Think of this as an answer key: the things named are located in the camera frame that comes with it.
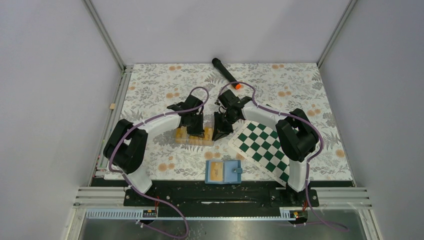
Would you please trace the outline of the clear box with orange cards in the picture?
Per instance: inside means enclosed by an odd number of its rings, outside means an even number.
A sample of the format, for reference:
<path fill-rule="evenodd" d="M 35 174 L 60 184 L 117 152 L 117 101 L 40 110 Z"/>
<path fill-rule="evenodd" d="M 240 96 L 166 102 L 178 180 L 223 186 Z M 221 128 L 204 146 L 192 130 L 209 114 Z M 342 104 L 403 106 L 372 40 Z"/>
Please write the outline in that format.
<path fill-rule="evenodd" d="M 188 134 L 187 127 L 182 126 L 173 131 L 173 139 L 176 144 L 196 145 L 196 146 L 213 146 L 212 140 L 214 127 L 211 122 L 203 123 L 203 137 Z"/>

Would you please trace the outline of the orange credit card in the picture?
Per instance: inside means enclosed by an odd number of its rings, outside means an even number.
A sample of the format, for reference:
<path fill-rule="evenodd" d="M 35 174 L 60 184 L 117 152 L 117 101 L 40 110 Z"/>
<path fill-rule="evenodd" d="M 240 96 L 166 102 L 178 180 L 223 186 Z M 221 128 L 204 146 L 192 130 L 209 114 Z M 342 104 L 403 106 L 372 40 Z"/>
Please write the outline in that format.
<path fill-rule="evenodd" d="M 209 177 L 213 182 L 221 182 L 223 180 L 223 163 L 211 162 L 209 167 Z"/>

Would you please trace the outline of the blue card holder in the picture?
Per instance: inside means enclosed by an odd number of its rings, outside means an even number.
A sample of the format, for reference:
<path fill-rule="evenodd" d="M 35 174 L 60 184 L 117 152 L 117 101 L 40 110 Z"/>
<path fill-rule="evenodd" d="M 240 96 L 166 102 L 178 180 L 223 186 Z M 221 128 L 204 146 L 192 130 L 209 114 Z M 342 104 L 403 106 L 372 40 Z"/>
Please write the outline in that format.
<path fill-rule="evenodd" d="M 223 180 L 221 182 L 210 180 L 210 164 L 211 162 L 222 162 L 223 163 Z M 213 185 L 229 185 L 229 184 L 240 184 L 242 182 L 242 163 L 240 160 L 207 160 L 205 164 L 205 180 L 206 184 Z"/>

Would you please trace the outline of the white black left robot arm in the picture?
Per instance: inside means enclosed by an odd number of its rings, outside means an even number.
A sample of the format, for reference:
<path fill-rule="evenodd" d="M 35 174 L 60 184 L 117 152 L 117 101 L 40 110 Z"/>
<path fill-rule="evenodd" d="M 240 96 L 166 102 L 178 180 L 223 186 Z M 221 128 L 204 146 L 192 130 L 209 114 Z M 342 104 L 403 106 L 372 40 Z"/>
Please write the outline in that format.
<path fill-rule="evenodd" d="M 166 110 L 138 124 L 126 119 L 115 125 L 103 149 L 103 156 L 118 168 L 128 184 L 137 189 L 136 199 L 144 206 L 152 204 L 155 192 L 146 168 L 142 165 L 149 140 L 179 127 L 203 133 L 203 105 L 199 98 L 189 95 L 185 101 L 169 105 Z"/>

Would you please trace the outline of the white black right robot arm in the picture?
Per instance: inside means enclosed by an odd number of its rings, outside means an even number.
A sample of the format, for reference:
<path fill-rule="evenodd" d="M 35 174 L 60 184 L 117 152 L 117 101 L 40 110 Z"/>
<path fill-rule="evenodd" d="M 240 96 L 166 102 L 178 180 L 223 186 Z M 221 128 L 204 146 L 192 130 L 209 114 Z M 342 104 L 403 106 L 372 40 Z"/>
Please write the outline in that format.
<path fill-rule="evenodd" d="M 214 112 L 213 141 L 233 133 L 233 124 L 238 120 L 257 122 L 276 131 L 282 152 L 289 159 L 287 201 L 293 206 L 301 205 L 307 199 L 304 189 L 309 184 L 309 161 L 306 158 L 322 139 L 305 112 L 296 108 L 283 113 L 260 105 L 252 96 L 239 98 L 230 89 L 219 92 L 216 104 L 222 106 L 224 112 Z"/>

